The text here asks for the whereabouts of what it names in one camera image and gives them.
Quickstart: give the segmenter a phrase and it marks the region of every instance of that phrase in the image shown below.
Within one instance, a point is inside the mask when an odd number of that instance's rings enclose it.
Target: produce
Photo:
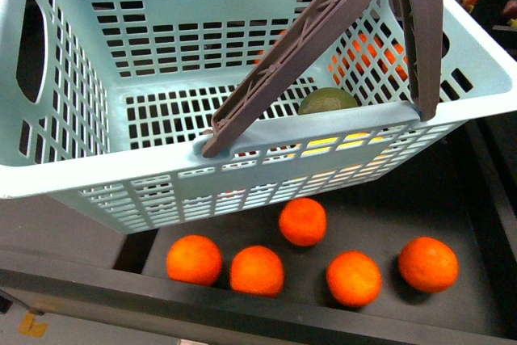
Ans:
[[[326,212],[310,198],[289,201],[279,217],[280,232],[295,246],[313,246],[326,232]]]
[[[358,107],[354,97],[339,88],[320,88],[308,94],[298,108],[298,115],[309,113],[335,111]]]
[[[211,286],[223,268],[221,251],[215,242],[196,234],[180,238],[166,258],[167,274],[172,280]]]
[[[517,0],[510,0],[502,10],[502,17],[505,20],[517,19]]]
[[[343,252],[332,260],[326,281],[336,301],[351,308],[372,303],[382,287],[382,275],[375,261],[357,250]]]
[[[360,32],[359,39],[361,40],[361,42],[363,42],[365,44],[366,41],[368,40],[368,37],[366,36],[366,34]],[[379,39],[379,37],[377,37],[377,36],[374,37],[374,40],[376,42],[376,45],[380,48],[382,46],[382,41]],[[355,60],[356,54],[360,54],[361,52],[363,52],[363,48],[361,48],[361,44],[358,42],[358,40],[353,40],[352,46],[354,47],[354,50],[349,48],[347,50],[347,54],[348,54],[349,58],[353,61],[353,60]],[[367,49],[368,49],[368,52],[370,53],[370,56],[372,56],[372,58],[377,57],[376,48],[374,48],[374,46],[372,44],[369,44]],[[371,65],[370,59],[368,58],[368,56],[365,53],[363,53],[361,55],[361,61],[363,62],[364,66],[368,67]],[[345,65],[345,68],[347,68],[347,69],[350,67],[350,65],[348,64],[348,61],[345,57],[343,57],[343,64]],[[364,74],[363,66],[360,63],[355,64],[355,68],[359,71],[359,73]]]
[[[472,12],[474,7],[476,6],[478,0],[461,0],[461,5],[465,8],[469,13]]]
[[[394,44],[393,48],[395,49],[395,51],[398,54],[404,53],[404,47],[401,44]],[[395,54],[393,54],[393,52],[389,49],[386,49],[385,57],[391,65],[393,65],[396,61]],[[406,66],[407,66],[407,56],[404,56],[404,62],[406,63]],[[382,71],[384,73],[388,73],[388,66],[383,61],[380,62],[380,67],[382,68]],[[407,79],[408,76],[407,76],[406,68],[404,66],[397,65],[397,67],[395,68],[395,71],[397,72],[398,77],[400,77],[402,81],[405,81]]]
[[[402,249],[398,269],[413,288],[422,292],[442,292],[456,282],[460,264],[454,251],[445,243],[420,237]]]
[[[276,297],[284,288],[284,265],[265,246],[249,246],[233,258],[229,282],[234,291]]]

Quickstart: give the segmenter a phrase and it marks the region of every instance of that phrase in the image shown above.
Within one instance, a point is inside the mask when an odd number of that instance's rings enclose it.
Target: gray handle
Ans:
[[[212,117],[203,155],[235,141],[364,12],[371,0],[313,0]],[[442,0],[401,0],[413,100],[423,120],[439,101]]]

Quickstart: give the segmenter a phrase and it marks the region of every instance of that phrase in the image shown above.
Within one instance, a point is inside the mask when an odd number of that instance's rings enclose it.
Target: mandarin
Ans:
[[[366,41],[368,40],[368,37],[366,36],[366,34],[360,32],[359,39],[361,40],[361,42],[363,42],[365,44]],[[382,42],[381,42],[380,38],[377,36],[374,36],[373,39],[375,40],[377,46],[380,48],[382,46]],[[361,53],[363,51],[363,49],[361,48],[361,44],[358,42],[358,40],[353,40],[352,46],[354,46],[355,53],[349,48],[347,50],[347,54],[348,54],[349,58],[353,61],[355,59],[355,54]],[[372,44],[369,44],[367,49],[368,49],[368,52],[370,53],[370,56],[372,56],[372,58],[377,57],[377,51]],[[371,65],[370,59],[368,58],[368,56],[366,54],[363,54],[361,56],[361,61],[367,67]],[[343,64],[345,65],[345,68],[347,68],[347,69],[350,66],[345,57],[343,57]],[[360,63],[355,64],[355,68],[357,69],[357,71],[359,71],[359,73],[361,73],[361,74],[364,73],[363,66]]]
[[[404,53],[404,48],[402,47],[401,44],[394,44],[393,48],[395,49],[395,51],[398,54]],[[395,61],[396,61],[395,55],[389,49],[386,49],[385,56],[391,65],[393,65],[395,63]],[[404,56],[404,62],[407,65],[407,56]],[[382,68],[383,72],[388,73],[388,66],[386,66],[386,64],[383,61],[380,62],[380,67]],[[400,77],[402,81],[405,81],[407,79],[406,70],[404,69],[404,67],[402,65],[397,65],[397,67],[395,68],[395,71],[397,72],[398,77]]]
[[[454,251],[435,238],[411,240],[398,257],[398,269],[406,282],[422,292],[442,292],[460,273]]]
[[[326,281],[336,301],[351,308],[373,302],[382,287],[382,275],[375,261],[357,250],[343,252],[332,260]]]
[[[223,268],[223,258],[215,242],[197,234],[180,238],[166,258],[167,274],[172,280],[211,286]]]
[[[229,282],[234,291],[276,297],[284,287],[284,265],[265,246],[249,246],[233,258]]]
[[[325,209],[310,198],[287,202],[278,222],[280,232],[295,246],[313,246],[325,236]]]

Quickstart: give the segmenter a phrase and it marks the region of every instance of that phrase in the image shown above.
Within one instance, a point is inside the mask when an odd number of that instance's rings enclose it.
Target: shopping basket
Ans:
[[[371,0],[206,158],[215,111],[288,44],[311,1],[0,0],[0,196],[49,194],[132,233],[366,183],[466,120],[517,109],[513,60],[443,0],[440,102],[426,120],[400,75],[413,65],[394,48],[404,42],[397,1]],[[297,115],[324,86],[360,107]]]

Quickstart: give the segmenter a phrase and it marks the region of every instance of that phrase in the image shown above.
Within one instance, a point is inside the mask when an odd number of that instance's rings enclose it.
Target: orange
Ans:
[[[435,238],[410,241],[398,257],[398,270],[412,287],[422,292],[442,292],[451,287],[460,272],[454,251]]]
[[[404,52],[404,48],[402,47],[401,44],[394,44],[393,48],[399,54],[402,54]],[[389,49],[387,49],[385,51],[385,56],[391,65],[393,65],[395,63],[395,61],[396,61],[395,55]],[[404,56],[404,62],[407,65],[407,56]],[[383,72],[388,73],[388,66],[386,66],[386,64],[384,62],[382,62],[382,61],[380,62],[380,67],[382,68]],[[395,71],[397,72],[398,77],[400,77],[402,81],[405,81],[407,79],[406,70],[404,69],[404,67],[402,67],[402,65],[397,65],[397,67],[395,68]]]
[[[191,234],[172,245],[166,267],[172,280],[211,286],[221,274],[223,258],[215,242]]]
[[[368,37],[366,36],[366,34],[363,34],[362,32],[360,32],[359,39],[363,43],[366,43],[366,41],[368,40]],[[379,46],[379,47],[382,46],[382,42],[380,41],[379,37],[376,36],[373,39],[375,40],[377,46]],[[354,46],[355,53],[351,49],[348,49],[347,54],[348,54],[349,58],[353,61],[355,59],[355,54],[361,53],[363,51],[363,49],[361,48],[361,44],[357,40],[353,40],[352,45]],[[372,44],[368,45],[368,52],[370,53],[370,56],[372,56],[372,58],[377,57],[377,51],[375,50],[375,48],[373,47]],[[368,58],[368,56],[366,54],[363,54],[361,56],[361,61],[364,63],[365,66],[371,65],[370,59]],[[350,66],[345,57],[343,57],[343,64],[345,65],[345,68],[347,68],[347,69]],[[359,73],[361,73],[361,74],[364,73],[363,66],[361,66],[360,63],[355,64],[355,68],[359,71]]]
[[[326,269],[330,292],[342,305],[358,308],[373,302],[382,287],[382,275],[369,256],[357,250],[338,255]]]
[[[229,283],[234,291],[276,297],[284,287],[284,265],[265,246],[249,246],[233,258]]]
[[[310,198],[289,201],[278,222],[280,232],[295,246],[313,246],[325,236],[325,209]]]
[[[258,58],[255,59],[255,61],[253,61],[255,64],[258,64],[261,60],[262,60],[262,56],[264,55],[264,51],[263,50],[260,50],[258,53]]]

